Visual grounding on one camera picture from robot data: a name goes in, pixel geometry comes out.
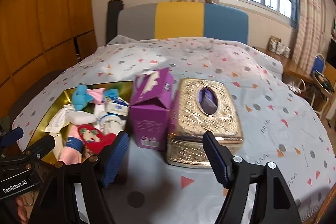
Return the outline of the red strawberry sock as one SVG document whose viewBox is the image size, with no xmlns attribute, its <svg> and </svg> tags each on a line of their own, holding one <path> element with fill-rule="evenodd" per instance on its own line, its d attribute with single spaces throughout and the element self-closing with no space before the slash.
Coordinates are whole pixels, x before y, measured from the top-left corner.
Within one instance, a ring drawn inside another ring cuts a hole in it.
<svg viewBox="0 0 336 224">
<path fill-rule="evenodd" d="M 114 133 L 104 135 L 91 124 L 80 125 L 77 130 L 87 150 L 97 155 L 105 146 L 111 145 L 117 136 Z"/>
</svg>

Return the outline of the white folded towel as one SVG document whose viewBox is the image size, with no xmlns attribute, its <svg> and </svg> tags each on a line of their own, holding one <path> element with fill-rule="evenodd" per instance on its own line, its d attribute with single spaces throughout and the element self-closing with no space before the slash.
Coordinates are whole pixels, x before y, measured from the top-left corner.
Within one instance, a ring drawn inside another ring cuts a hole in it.
<svg viewBox="0 0 336 224">
<path fill-rule="evenodd" d="M 60 130 L 69 125 L 69 121 L 66 119 L 66 114 L 75 111 L 72 104 L 64 105 L 50 120 L 49 124 L 45 128 L 45 132 L 48 133 L 60 133 Z"/>
</svg>

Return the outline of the blue chair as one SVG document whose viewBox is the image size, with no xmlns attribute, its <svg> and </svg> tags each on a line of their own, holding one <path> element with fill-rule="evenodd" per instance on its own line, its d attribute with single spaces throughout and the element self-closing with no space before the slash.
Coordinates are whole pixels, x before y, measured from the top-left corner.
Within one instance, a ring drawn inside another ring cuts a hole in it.
<svg viewBox="0 0 336 224">
<path fill-rule="evenodd" d="M 323 57 L 321 53 L 318 53 L 315 56 L 310 75 L 311 76 L 315 75 L 315 72 L 323 74 L 324 69 L 325 69 L 325 58 Z"/>
</svg>

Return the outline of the wooden side table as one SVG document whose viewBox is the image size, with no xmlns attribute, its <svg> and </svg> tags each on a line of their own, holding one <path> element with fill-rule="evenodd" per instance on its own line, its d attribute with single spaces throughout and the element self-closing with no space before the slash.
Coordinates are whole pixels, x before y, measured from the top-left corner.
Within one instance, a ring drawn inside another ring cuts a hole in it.
<svg viewBox="0 0 336 224">
<path fill-rule="evenodd" d="M 331 99 L 335 95 L 335 93 L 331 94 L 327 90 L 323 88 L 321 83 L 318 81 L 318 79 L 313 76 L 311 77 L 303 69 L 301 69 L 297 64 L 295 64 L 291 59 L 287 59 L 286 57 L 282 55 L 277 55 L 276 53 L 273 53 L 269 50 L 260 48 L 260 47 L 255 47 L 256 50 L 265 53 L 266 55 L 273 57 L 277 61 L 280 61 L 283 67 L 283 73 L 282 76 L 290 76 L 290 77 L 295 77 L 297 79 L 300 79 L 302 83 L 305 83 L 304 86 L 307 88 L 308 84 L 311 84 L 311 90 L 313 92 L 312 99 L 311 99 L 311 106 L 313 106 L 314 101 L 316 99 L 317 93 L 321 94 L 322 96 L 325 97 L 325 102 L 320 111 L 315 110 L 316 114 L 319 115 L 320 119 L 323 119 L 326 117 L 327 113 L 327 107 L 329 106 Z"/>
</svg>

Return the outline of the blue plush elephant toy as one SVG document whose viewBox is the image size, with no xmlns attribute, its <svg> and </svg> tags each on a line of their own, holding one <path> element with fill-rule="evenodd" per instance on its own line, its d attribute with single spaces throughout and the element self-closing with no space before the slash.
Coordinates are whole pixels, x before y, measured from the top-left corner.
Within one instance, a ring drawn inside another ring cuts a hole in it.
<svg viewBox="0 0 336 224">
<path fill-rule="evenodd" d="M 80 83 L 72 93 L 71 102 L 76 111 L 82 111 L 89 103 L 93 102 L 93 97 L 87 91 L 87 86 Z"/>
</svg>

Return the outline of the white printed wipes pack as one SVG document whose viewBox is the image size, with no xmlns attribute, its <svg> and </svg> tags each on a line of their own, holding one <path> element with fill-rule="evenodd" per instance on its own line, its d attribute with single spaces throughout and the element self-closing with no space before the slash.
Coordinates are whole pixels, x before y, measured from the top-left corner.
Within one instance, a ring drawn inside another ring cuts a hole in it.
<svg viewBox="0 0 336 224">
<path fill-rule="evenodd" d="M 120 97 L 105 97 L 105 111 L 119 116 L 127 116 L 129 104 Z"/>
</svg>

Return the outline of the gold metal tin tray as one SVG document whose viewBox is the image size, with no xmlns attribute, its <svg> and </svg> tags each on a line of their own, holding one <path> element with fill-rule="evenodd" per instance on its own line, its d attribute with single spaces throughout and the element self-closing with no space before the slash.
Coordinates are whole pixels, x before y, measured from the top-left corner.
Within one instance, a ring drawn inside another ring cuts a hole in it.
<svg viewBox="0 0 336 224">
<path fill-rule="evenodd" d="M 88 89 L 99 89 L 105 88 L 106 90 L 109 89 L 117 89 L 119 96 L 124 99 L 126 102 L 130 102 L 132 89 L 133 89 L 133 82 L 132 81 L 120 81 L 120 82 L 113 82 L 113 83 L 102 83 L 102 84 L 93 84 L 88 85 Z M 45 133 L 45 128 L 49 124 L 50 120 L 56 115 L 56 113 L 63 108 L 64 105 L 67 105 L 71 102 L 72 93 L 75 91 L 76 88 L 66 89 L 60 96 L 54 100 L 52 105 L 47 109 L 44 116 L 40 120 L 37 128 L 32 132 L 30 141 L 28 142 L 28 147 L 34 144 L 36 141 L 47 135 Z"/>
</svg>

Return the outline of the white tissue packet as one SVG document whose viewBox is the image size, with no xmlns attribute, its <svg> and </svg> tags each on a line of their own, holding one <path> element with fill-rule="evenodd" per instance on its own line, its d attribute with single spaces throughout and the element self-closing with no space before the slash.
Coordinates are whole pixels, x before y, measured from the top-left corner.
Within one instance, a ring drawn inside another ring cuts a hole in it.
<svg viewBox="0 0 336 224">
<path fill-rule="evenodd" d="M 83 124 L 90 124 L 96 121 L 96 117 L 88 112 L 84 111 L 71 111 L 65 115 L 66 120 L 71 124 L 80 126 Z"/>
</svg>

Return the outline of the orange wooden cabinet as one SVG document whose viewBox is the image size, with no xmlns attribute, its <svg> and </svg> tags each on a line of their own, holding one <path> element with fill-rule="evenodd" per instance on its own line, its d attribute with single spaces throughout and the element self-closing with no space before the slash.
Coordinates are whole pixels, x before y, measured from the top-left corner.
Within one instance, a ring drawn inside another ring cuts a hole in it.
<svg viewBox="0 0 336 224">
<path fill-rule="evenodd" d="M 1 0 L 1 115 L 96 48 L 92 0 Z"/>
</svg>

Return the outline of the grey yellow blue sofa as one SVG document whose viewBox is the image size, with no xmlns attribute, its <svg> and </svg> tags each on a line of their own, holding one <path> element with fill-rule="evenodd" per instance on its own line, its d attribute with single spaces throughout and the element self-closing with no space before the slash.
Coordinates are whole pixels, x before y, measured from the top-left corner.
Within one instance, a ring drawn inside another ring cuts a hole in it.
<svg viewBox="0 0 336 224">
<path fill-rule="evenodd" d="M 210 3 L 148 3 L 121 10 L 117 34 L 135 40 L 205 37 L 248 44 L 248 15 Z"/>
</svg>

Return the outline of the purple tissue box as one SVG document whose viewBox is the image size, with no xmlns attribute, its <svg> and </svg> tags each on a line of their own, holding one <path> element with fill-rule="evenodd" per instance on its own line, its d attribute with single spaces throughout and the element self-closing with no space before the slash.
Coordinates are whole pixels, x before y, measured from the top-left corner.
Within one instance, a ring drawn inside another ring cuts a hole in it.
<svg viewBox="0 0 336 224">
<path fill-rule="evenodd" d="M 135 143 L 141 148 L 163 151 L 166 147 L 173 80 L 169 68 L 135 77 L 129 119 Z"/>
</svg>

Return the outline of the gold ornate tissue box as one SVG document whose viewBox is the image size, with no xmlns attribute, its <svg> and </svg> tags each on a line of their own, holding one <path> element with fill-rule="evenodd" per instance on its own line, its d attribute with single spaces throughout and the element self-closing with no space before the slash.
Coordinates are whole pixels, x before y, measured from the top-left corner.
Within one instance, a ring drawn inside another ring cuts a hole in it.
<svg viewBox="0 0 336 224">
<path fill-rule="evenodd" d="M 166 160 L 185 168 L 209 168 L 203 134 L 213 133 L 231 153 L 240 149 L 244 135 L 232 96 L 223 83 L 180 80 L 170 112 Z"/>
</svg>

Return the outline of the cream knit cloth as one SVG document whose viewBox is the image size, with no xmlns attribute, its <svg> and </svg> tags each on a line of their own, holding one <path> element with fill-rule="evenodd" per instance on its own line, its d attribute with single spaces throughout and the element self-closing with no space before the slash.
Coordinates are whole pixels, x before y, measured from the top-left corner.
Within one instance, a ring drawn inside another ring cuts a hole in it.
<svg viewBox="0 0 336 224">
<path fill-rule="evenodd" d="M 93 114 L 96 117 L 93 126 L 103 135 L 118 135 L 125 128 L 126 116 L 108 113 L 105 111 L 104 105 L 95 105 Z"/>
</svg>

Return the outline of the right beige curtain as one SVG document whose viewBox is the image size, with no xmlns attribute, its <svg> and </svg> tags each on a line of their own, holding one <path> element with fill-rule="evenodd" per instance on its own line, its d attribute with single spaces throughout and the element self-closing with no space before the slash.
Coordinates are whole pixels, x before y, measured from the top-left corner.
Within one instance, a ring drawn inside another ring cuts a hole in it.
<svg viewBox="0 0 336 224">
<path fill-rule="evenodd" d="M 306 73 L 310 73 L 317 54 L 324 54 L 327 45 L 323 25 L 323 0 L 299 0 L 297 37 L 292 60 Z"/>
</svg>

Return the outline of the pink towel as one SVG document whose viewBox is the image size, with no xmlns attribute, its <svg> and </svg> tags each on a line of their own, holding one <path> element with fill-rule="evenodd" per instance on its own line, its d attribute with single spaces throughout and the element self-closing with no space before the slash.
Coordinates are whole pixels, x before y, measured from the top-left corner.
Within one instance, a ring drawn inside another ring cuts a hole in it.
<svg viewBox="0 0 336 224">
<path fill-rule="evenodd" d="M 59 161 L 66 165 L 81 163 L 82 161 L 83 142 L 79 135 L 76 125 L 71 125 L 67 140 L 61 150 Z"/>
</svg>

